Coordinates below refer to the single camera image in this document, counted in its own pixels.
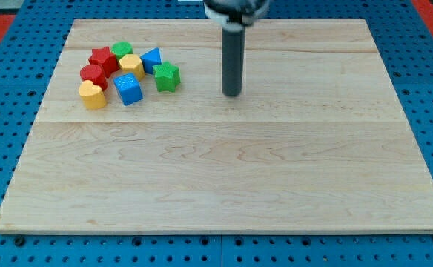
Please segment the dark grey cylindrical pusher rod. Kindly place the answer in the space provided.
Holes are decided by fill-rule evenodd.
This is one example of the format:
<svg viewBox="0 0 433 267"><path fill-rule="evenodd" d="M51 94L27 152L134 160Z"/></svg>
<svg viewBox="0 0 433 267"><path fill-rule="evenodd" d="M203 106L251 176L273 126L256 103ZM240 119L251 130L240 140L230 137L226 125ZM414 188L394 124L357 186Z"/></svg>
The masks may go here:
<svg viewBox="0 0 433 267"><path fill-rule="evenodd" d="M237 97L242 92L245 29L222 29L222 93Z"/></svg>

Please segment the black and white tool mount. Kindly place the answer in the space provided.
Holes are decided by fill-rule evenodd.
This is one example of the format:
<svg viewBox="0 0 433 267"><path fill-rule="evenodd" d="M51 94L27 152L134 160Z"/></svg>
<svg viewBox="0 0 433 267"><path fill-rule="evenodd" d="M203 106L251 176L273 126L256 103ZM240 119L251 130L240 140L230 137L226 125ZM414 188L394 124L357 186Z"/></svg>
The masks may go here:
<svg viewBox="0 0 433 267"><path fill-rule="evenodd" d="M270 0L204 0L205 15L220 23L252 25L269 10Z"/></svg>

